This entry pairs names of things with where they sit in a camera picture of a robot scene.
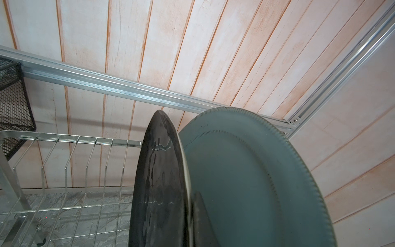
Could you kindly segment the black oval plate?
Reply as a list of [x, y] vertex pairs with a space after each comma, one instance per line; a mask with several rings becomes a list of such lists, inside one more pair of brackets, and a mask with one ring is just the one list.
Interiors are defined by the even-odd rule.
[[191, 181], [180, 137], [157, 110], [146, 129], [137, 164], [129, 246], [191, 247]]

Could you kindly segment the steel dish rack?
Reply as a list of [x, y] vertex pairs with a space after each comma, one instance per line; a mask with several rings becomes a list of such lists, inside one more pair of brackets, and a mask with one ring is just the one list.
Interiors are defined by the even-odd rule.
[[141, 145], [2, 131], [1, 246], [128, 246]]

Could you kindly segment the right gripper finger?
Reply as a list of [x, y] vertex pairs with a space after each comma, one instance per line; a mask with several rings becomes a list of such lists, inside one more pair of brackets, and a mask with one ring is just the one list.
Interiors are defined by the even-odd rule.
[[193, 246], [219, 247], [203, 197], [199, 191], [193, 196]]

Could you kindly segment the pale green glass plate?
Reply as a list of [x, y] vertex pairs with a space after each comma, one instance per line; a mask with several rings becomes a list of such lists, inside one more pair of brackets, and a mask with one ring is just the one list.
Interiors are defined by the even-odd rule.
[[179, 133], [222, 247], [335, 247], [325, 201], [289, 140], [256, 113], [214, 108]]

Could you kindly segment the black mesh wall basket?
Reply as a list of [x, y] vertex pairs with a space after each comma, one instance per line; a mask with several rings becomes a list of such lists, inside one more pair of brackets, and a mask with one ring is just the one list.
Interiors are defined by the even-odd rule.
[[21, 65], [1, 59], [1, 131], [36, 131]]

